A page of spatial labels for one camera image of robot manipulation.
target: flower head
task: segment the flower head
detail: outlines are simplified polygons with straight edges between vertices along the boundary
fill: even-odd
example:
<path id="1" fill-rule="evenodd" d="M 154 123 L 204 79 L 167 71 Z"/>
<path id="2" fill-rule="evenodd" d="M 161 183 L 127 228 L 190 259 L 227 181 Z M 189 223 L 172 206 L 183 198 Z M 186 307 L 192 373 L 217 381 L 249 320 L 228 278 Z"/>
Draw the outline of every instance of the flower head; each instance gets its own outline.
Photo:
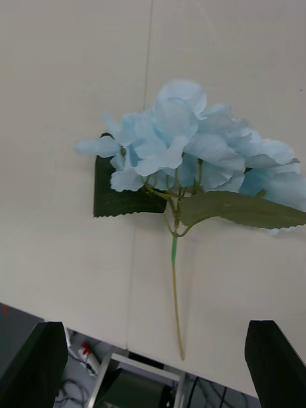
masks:
<path id="1" fill-rule="evenodd" d="M 121 123 L 105 115 L 108 136 L 77 143 L 80 153 L 112 157 L 111 186 L 137 191 L 232 191 L 306 210 L 306 181 L 292 149 L 263 139 L 228 105 L 207 108 L 202 86 L 186 80 L 163 86 L 151 109 Z"/>

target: white table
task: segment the white table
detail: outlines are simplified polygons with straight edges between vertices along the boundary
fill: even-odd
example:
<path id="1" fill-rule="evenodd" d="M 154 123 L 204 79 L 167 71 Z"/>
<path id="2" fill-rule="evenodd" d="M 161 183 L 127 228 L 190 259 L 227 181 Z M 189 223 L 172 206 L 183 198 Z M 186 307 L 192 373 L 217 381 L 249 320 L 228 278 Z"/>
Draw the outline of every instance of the white table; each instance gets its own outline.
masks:
<path id="1" fill-rule="evenodd" d="M 306 3 L 155 0 L 147 100 L 172 77 L 229 103 L 306 169 Z M 158 215 L 137 218 L 128 346 L 255 394 L 244 361 L 250 319 L 274 319 L 306 361 L 306 230 L 281 238 L 211 220 L 179 241 L 181 362 L 171 295 L 171 237 Z"/>
<path id="2" fill-rule="evenodd" d="M 121 347 L 134 220 L 92 218 L 73 144 L 143 108 L 149 21 L 150 0 L 0 3 L 0 302 Z"/>
<path id="3" fill-rule="evenodd" d="M 179 242 L 182 363 L 162 216 L 93 219 L 94 161 L 72 149 L 105 108 L 187 77 L 305 169 L 305 17 L 303 0 L 3 0 L 0 302 L 250 394 L 250 319 L 275 319 L 306 361 L 303 228 L 211 220 Z"/>

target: leaf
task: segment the leaf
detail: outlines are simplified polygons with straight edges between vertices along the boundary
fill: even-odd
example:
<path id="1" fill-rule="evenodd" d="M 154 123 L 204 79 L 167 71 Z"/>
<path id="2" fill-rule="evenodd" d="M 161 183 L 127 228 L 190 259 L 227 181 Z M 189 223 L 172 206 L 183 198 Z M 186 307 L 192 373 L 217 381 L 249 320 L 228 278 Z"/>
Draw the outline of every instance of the leaf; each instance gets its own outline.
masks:
<path id="1" fill-rule="evenodd" d="M 110 177 L 115 171 L 110 159 L 97 157 L 96 176 L 94 182 L 94 217 L 117 216 L 133 212 L 163 213 L 166 200 L 150 193 L 145 188 L 138 191 L 119 193 L 111 189 Z"/>
<path id="2" fill-rule="evenodd" d="M 269 230 L 306 224 L 306 212 L 229 191 L 209 191 L 187 197 L 181 202 L 181 211 L 181 220 L 186 226 L 212 217 Z"/>

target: metal frame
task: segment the metal frame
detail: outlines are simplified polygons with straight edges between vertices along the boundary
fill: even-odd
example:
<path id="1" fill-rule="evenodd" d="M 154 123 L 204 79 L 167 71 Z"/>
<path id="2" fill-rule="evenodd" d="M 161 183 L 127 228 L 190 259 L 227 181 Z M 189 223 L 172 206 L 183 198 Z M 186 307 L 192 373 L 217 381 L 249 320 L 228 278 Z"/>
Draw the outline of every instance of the metal frame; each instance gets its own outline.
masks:
<path id="1" fill-rule="evenodd" d="M 111 347 L 110 350 L 105 355 L 105 357 L 103 358 L 101 366 L 100 366 L 100 371 L 97 376 L 96 383 L 94 385 L 94 389 L 88 400 L 86 408 L 94 407 L 94 403 L 96 401 L 99 389 L 102 385 L 103 379 L 105 377 L 107 368 L 111 360 L 118 361 L 119 363 L 131 365 L 132 367 L 140 368 L 141 370 L 148 371 L 153 374 L 160 375 L 161 377 L 171 379 L 173 381 L 178 382 L 177 393 L 175 395 L 175 401 L 174 401 L 173 408 L 182 408 L 183 403 L 184 403 L 185 390 L 186 390 L 186 373 L 184 371 L 181 371 L 180 374 L 175 374 L 167 370 L 161 370 L 160 368 L 151 367 L 148 364 L 140 363 L 139 361 L 135 361 L 135 360 L 132 360 L 131 358 L 118 354 L 117 351 L 118 349 L 116 350 L 116 353 L 115 353 L 115 348 Z"/>

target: black cable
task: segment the black cable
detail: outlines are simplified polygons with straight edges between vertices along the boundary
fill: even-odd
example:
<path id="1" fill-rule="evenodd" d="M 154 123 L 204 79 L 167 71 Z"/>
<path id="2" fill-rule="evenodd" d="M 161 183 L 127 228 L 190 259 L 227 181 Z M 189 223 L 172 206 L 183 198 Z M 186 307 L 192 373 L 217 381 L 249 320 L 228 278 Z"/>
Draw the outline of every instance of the black cable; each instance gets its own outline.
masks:
<path id="1" fill-rule="evenodd" d="M 75 397 L 72 397 L 67 391 L 66 391 L 66 385 L 72 384 L 76 386 L 80 392 L 81 399 L 77 399 Z M 63 398 L 60 400 L 55 400 L 55 404 L 59 405 L 59 408 L 64 407 L 68 401 L 73 402 L 76 405 L 79 405 L 82 408 L 85 408 L 85 405 L 87 404 L 87 401 L 89 399 L 89 392 L 87 388 L 84 387 L 83 384 L 78 382 L 77 380 L 73 379 L 67 379 L 64 380 L 61 384 L 61 392 L 63 394 Z"/>
<path id="2" fill-rule="evenodd" d="M 211 406 L 211 408 L 215 408 L 215 405 L 209 400 L 208 397 L 208 393 L 206 391 L 206 388 L 204 387 L 204 384 L 202 383 L 201 379 L 198 382 L 198 386 L 200 388 L 200 390 L 202 391 L 204 397 L 205 397 L 205 405 L 204 408 L 209 408 Z"/>
<path id="3" fill-rule="evenodd" d="M 223 402 L 224 402 L 224 400 L 225 400 L 225 394 L 226 394 L 227 390 L 228 390 L 228 387 L 224 387 L 224 391 L 223 391 L 223 394 L 222 394 L 222 398 L 221 398 L 221 402 L 220 402 L 219 408 L 222 408 L 222 406 L 223 406 Z"/>
<path id="4" fill-rule="evenodd" d="M 249 400 L 247 399 L 247 396 L 244 394 L 244 393 L 239 393 L 241 396 L 242 396 L 242 398 L 244 399 L 244 402 L 245 402 L 245 404 L 244 404 L 244 408 L 249 408 Z"/>
<path id="5" fill-rule="evenodd" d="M 213 384 L 211 381 L 209 381 L 208 383 L 209 383 L 209 385 L 212 387 L 212 389 L 215 391 L 215 394 L 216 394 L 219 398 L 222 398 L 222 395 L 219 393 L 219 391 L 218 391 L 217 388 L 214 386 L 214 384 Z M 228 408 L 235 408 L 232 404 L 230 404 L 230 403 L 227 402 L 226 400 L 224 400 L 223 404 L 224 404 L 224 405 L 227 405 Z"/>
<path id="6" fill-rule="evenodd" d="M 193 399 L 194 389 L 195 389 L 195 387 L 196 387 L 196 383 L 198 382 L 198 380 L 199 380 L 199 377 L 196 377 L 196 379 L 195 379 L 194 382 L 193 382 L 193 387 L 191 388 L 191 391 L 190 391 L 190 394 L 189 394 L 188 403 L 187 403 L 187 405 L 186 405 L 186 408 L 190 408 L 190 406 L 191 406 L 191 401 L 192 401 L 192 399 Z"/>

